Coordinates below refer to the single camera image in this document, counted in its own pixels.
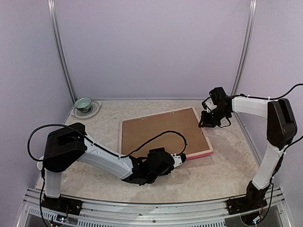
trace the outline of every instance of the gray wall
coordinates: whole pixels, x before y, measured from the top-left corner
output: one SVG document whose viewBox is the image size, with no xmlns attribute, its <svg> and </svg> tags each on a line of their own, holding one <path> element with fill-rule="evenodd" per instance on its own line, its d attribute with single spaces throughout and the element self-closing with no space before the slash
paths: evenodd
<svg viewBox="0 0 303 227">
<path fill-rule="evenodd" d="M 238 93 L 277 97 L 303 82 L 303 1 L 259 0 L 243 78 Z M 303 134 L 303 87 L 289 98 Z M 266 121 L 241 115 L 261 157 L 266 147 Z M 303 223 L 303 142 L 287 152 L 276 175 L 297 227 Z"/>
<path fill-rule="evenodd" d="M 71 109 L 46 0 L 0 1 L 0 70 L 0 225 L 9 227 L 39 174 L 27 154 L 30 132 L 62 123 Z M 43 155 L 46 133 L 33 138 L 35 157 Z"/>
<path fill-rule="evenodd" d="M 203 98 L 231 92 L 249 0 L 56 1 L 77 96 Z"/>
</svg>

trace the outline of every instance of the white plate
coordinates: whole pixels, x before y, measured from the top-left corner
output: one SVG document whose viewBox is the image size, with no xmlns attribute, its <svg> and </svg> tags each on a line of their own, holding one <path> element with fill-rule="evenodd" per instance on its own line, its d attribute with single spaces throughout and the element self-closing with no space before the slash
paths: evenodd
<svg viewBox="0 0 303 227">
<path fill-rule="evenodd" d="M 93 100 L 91 102 L 91 108 L 93 108 L 92 111 L 90 111 L 88 113 L 82 113 L 81 111 L 77 110 L 74 107 L 73 110 L 71 111 L 71 115 L 73 115 L 79 119 L 88 119 L 90 117 L 95 116 L 99 112 L 101 106 L 102 106 L 102 103 L 99 103 L 98 101 Z"/>
</svg>

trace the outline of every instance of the white backdrop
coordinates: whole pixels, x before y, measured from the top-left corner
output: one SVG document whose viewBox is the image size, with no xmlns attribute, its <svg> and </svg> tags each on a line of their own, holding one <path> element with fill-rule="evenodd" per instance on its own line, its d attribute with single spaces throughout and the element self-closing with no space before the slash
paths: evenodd
<svg viewBox="0 0 303 227">
<path fill-rule="evenodd" d="M 249 0 L 56 1 L 78 97 L 205 98 L 230 93 Z"/>
</svg>

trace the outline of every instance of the pink edge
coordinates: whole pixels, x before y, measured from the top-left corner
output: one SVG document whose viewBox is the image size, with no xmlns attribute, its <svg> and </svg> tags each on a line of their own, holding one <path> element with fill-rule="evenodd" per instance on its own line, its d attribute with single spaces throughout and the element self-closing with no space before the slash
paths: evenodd
<svg viewBox="0 0 303 227">
<path fill-rule="evenodd" d="M 187 157 L 187 160 L 192 160 L 192 159 L 196 159 L 196 158 L 200 158 L 200 157 L 209 156 L 209 155 L 212 155 L 213 153 L 214 152 L 210 152 L 210 153 L 206 153 L 206 154 L 202 154 L 202 155 Z"/>
</svg>

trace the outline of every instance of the bowl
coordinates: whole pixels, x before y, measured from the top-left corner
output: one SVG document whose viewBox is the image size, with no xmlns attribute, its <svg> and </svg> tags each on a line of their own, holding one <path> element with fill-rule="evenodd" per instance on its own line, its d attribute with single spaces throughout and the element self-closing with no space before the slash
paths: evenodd
<svg viewBox="0 0 303 227">
<path fill-rule="evenodd" d="M 79 98 L 75 103 L 74 103 L 74 107 L 85 113 L 85 112 L 88 112 L 90 107 L 91 107 L 91 102 L 92 102 L 92 99 L 89 98 L 89 97 L 82 97 L 82 98 Z"/>
</svg>

